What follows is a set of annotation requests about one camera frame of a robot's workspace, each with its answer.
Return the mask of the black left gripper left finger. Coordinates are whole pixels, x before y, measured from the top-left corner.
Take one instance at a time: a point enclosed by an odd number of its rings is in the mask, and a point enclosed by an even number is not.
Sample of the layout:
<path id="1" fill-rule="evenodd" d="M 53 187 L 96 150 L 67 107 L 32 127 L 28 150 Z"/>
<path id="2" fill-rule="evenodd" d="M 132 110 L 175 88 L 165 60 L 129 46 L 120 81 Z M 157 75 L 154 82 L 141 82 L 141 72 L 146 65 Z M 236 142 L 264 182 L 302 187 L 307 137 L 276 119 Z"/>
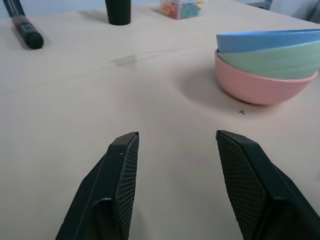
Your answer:
<path id="1" fill-rule="evenodd" d="M 57 240 L 127 240 L 133 214 L 139 133 L 117 137 L 82 180 Z"/>

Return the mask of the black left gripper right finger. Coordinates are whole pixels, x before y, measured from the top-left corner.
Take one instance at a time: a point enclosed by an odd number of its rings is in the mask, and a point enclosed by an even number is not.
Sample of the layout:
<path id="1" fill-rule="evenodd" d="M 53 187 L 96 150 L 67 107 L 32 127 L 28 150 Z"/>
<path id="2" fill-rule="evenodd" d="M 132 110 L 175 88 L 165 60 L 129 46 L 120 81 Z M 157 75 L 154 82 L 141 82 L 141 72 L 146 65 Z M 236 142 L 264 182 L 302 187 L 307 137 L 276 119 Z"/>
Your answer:
<path id="1" fill-rule="evenodd" d="M 318 240 L 320 217 L 261 146 L 226 130 L 215 135 L 224 182 L 245 240 Z"/>

